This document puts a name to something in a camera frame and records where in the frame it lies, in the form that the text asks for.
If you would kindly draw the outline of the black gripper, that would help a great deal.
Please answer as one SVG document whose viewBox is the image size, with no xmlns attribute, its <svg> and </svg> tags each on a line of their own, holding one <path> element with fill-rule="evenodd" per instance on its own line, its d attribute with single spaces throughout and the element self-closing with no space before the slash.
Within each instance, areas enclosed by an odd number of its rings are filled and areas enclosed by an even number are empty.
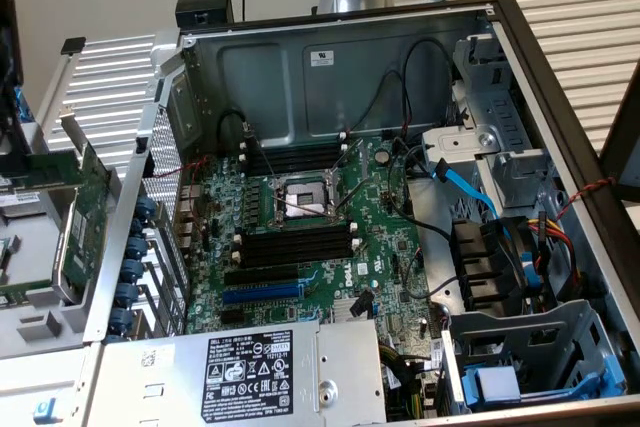
<svg viewBox="0 0 640 427">
<path fill-rule="evenodd" d="M 1 0 L 1 172 L 27 170 L 28 144 L 19 120 L 15 89 L 23 69 L 15 0 Z"/>
</svg>

